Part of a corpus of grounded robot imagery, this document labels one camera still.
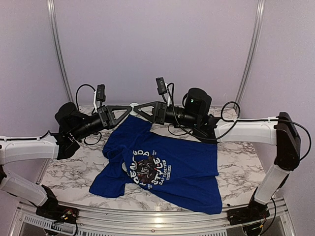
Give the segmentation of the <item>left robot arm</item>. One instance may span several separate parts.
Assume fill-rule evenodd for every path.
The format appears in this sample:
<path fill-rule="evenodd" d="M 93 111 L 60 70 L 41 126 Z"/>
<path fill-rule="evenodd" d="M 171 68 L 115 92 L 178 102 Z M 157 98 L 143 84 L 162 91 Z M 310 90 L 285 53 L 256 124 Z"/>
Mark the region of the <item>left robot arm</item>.
<path fill-rule="evenodd" d="M 49 187 L 35 184 L 5 167 L 8 163 L 71 158 L 80 148 L 80 142 L 104 129 L 116 127 L 132 111 L 131 106 L 101 106 L 93 115 L 78 110 L 72 102 L 63 104 L 55 114 L 59 124 L 57 133 L 47 132 L 40 137 L 0 138 L 0 189 L 23 198 L 52 219 L 62 215 L 62 207 Z"/>

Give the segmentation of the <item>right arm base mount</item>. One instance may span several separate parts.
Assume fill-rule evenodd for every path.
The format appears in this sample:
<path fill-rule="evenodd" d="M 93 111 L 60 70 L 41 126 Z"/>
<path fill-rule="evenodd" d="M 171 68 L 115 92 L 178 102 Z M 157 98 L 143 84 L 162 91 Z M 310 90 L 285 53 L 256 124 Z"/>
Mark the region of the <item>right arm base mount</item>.
<path fill-rule="evenodd" d="M 231 226 L 265 219 L 269 216 L 268 206 L 256 201 L 250 201 L 248 206 L 227 211 L 227 219 Z"/>

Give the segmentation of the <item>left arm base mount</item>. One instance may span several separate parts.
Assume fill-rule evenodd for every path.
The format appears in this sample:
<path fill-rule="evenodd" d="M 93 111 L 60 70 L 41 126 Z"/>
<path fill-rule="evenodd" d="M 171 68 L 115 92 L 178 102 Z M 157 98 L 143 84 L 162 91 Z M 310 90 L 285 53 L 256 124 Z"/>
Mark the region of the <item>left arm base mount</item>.
<path fill-rule="evenodd" d="M 35 214 L 54 220 L 57 223 L 66 222 L 69 224 L 75 224 L 78 217 L 78 209 L 60 205 L 51 189 L 45 185 L 42 185 L 42 187 L 46 191 L 48 199 L 42 206 L 36 207 Z"/>

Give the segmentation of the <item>blue printed t-shirt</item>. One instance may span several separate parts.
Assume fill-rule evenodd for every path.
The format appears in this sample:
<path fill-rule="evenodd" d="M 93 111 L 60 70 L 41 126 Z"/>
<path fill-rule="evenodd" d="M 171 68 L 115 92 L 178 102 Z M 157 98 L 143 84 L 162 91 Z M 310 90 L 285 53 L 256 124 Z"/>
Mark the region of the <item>blue printed t-shirt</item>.
<path fill-rule="evenodd" d="M 217 146 L 161 136 L 151 132 L 151 126 L 128 116 L 112 132 L 102 151 L 108 164 L 89 192 L 117 198 L 133 183 L 179 207 L 221 213 Z"/>

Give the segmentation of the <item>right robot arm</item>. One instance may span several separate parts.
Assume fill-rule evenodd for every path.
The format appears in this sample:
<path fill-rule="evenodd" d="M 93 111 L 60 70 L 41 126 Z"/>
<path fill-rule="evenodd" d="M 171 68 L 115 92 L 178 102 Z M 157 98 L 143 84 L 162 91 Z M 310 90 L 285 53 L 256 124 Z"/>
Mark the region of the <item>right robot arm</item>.
<path fill-rule="evenodd" d="M 286 112 L 276 117 L 258 119 L 226 119 L 209 114 L 211 97 L 200 88 L 191 88 L 183 98 L 183 107 L 173 104 L 173 93 L 164 102 L 134 103 L 133 111 L 152 123 L 172 124 L 203 143 L 262 143 L 276 146 L 277 154 L 262 183 L 244 209 L 248 220 L 255 220 L 289 174 L 300 164 L 301 138 Z"/>

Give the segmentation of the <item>blue white round brooch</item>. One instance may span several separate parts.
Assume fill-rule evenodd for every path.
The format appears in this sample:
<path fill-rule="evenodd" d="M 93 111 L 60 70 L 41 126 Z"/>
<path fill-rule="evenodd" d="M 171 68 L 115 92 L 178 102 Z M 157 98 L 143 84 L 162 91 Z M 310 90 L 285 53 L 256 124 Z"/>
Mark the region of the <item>blue white round brooch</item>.
<path fill-rule="evenodd" d="M 131 107 L 131 111 L 130 111 L 130 115 L 132 116 L 136 116 L 137 115 L 137 112 L 134 110 L 134 107 L 138 106 L 139 104 L 138 103 L 130 103 L 129 106 Z"/>

